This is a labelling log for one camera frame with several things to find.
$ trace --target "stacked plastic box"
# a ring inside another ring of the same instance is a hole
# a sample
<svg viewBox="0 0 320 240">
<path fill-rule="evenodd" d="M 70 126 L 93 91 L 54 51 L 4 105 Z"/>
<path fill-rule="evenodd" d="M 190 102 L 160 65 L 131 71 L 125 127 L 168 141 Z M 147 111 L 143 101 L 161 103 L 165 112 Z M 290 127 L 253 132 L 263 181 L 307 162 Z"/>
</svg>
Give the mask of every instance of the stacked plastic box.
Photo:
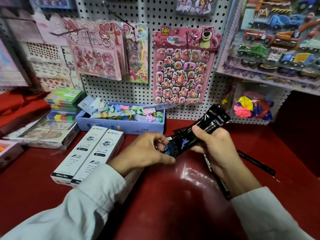
<svg viewBox="0 0 320 240">
<path fill-rule="evenodd" d="M 76 115 L 81 111 L 78 103 L 85 94 L 81 89 L 57 88 L 45 97 L 51 105 L 48 120 L 75 122 Z"/>
</svg>

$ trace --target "fingernail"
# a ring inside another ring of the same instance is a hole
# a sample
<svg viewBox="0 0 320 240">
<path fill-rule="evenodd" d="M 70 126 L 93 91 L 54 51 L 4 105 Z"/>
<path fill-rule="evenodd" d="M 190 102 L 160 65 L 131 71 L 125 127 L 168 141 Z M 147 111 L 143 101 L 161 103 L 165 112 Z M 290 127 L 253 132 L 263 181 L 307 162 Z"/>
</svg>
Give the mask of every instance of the fingernail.
<svg viewBox="0 0 320 240">
<path fill-rule="evenodd" d="M 192 129 L 193 129 L 194 132 L 197 132 L 197 130 L 200 129 L 200 128 L 199 128 L 199 126 L 194 125 L 194 126 L 192 127 Z"/>
</svg>

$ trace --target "barcode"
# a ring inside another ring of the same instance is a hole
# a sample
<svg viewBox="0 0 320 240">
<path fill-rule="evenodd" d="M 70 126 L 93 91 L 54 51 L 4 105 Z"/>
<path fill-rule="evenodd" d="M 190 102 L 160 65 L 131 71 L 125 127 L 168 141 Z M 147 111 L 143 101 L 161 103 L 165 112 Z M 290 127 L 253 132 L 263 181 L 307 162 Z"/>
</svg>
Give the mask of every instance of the barcode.
<svg viewBox="0 0 320 240">
<path fill-rule="evenodd" d="M 81 107 L 81 108 L 85 108 L 87 105 L 88 105 L 87 102 L 83 102 L 83 103 L 80 105 L 80 107 Z"/>
</svg>

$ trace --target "sleeve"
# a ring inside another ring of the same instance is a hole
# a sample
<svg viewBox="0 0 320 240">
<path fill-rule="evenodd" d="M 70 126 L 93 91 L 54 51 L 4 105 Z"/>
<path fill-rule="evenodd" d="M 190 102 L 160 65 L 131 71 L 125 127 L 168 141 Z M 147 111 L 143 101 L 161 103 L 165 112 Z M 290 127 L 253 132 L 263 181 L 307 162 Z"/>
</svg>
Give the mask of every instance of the sleeve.
<svg viewBox="0 0 320 240">
<path fill-rule="evenodd" d="M 250 240 L 309 240 L 274 194 L 262 187 L 231 200 L 241 225 Z"/>
<path fill-rule="evenodd" d="M 66 195 L 61 205 L 30 217 L 2 240 L 96 239 L 125 186 L 118 172 L 101 164 Z"/>
</svg>

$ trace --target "person's left hand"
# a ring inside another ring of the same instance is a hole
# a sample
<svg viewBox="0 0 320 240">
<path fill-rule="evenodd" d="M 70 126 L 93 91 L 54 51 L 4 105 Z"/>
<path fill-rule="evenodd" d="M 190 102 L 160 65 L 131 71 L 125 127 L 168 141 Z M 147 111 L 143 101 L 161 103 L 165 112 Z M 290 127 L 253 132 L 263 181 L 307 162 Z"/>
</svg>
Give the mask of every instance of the person's left hand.
<svg viewBox="0 0 320 240">
<path fill-rule="evenodd" d="M 109 165 L 125 177 L 136 168 L 144 168 L 156 163 L 174 164 L 174 157 L 161 153 L 164 150 L 163 146 L 168 143 L 164 135 L 146 132 L 139 135 L 122 153 L 110 161 Z"/>
</svg>

